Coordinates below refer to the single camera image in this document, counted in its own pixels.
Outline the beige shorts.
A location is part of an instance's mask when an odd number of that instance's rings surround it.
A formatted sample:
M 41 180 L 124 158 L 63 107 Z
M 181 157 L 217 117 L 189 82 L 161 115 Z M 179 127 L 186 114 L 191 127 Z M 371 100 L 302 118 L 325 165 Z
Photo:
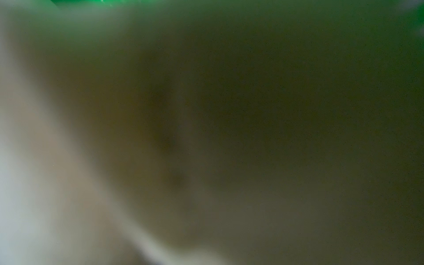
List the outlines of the beige shorts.
M 2 1 L 1 264 L 423 264 L 423 6 Z

